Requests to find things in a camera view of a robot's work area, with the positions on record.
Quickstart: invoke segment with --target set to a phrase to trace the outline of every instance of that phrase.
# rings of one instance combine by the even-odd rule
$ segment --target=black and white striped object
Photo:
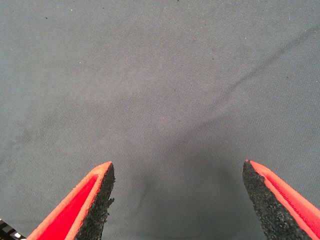
[[[0,219],[0,240],[26,240],[26,237]]]

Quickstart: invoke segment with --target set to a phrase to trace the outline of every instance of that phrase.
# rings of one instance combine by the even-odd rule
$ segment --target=gray cloth surface
[[[103,240],[265,239],[266,165],[320,207],[320,1],[0,3],[0,218],[113,161]]]

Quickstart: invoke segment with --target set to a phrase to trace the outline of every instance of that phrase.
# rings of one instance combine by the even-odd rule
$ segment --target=red and black foam piece
[[[30,234],[27,240],[100,240],[115,182],[111,162],[97,166]]]
[[[320,210],[270,169],[246,160],[242,178],[268,240],[320,239]]]

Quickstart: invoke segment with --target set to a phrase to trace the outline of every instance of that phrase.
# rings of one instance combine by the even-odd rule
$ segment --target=black speckled texture
[[[311,239],[276,199],[265,185],[265,178],[255,171],[249,161],[243,165],[242,178],[267,240]]]
[[[105,173],[101,187],[97,193],[82,226],[75,236],[75,240],[100,240],[105,222],[107,221],[108,208],[114,198],[109,199],[115,182],[114,166],[111,165]]]

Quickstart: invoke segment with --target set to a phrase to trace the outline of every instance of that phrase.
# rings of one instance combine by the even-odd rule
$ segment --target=black foam
[[[75,240],[100,240],[107,221],[108,208],[114,198],[109,199],[115,182],[114,166],[111,165],[105,173],[100,190],[97,193],[86,217],[82,222]]]
[[[265,178],[255,171],[249,161],[243,165],[242,179],[268,240],[311,239],[265,185]]]

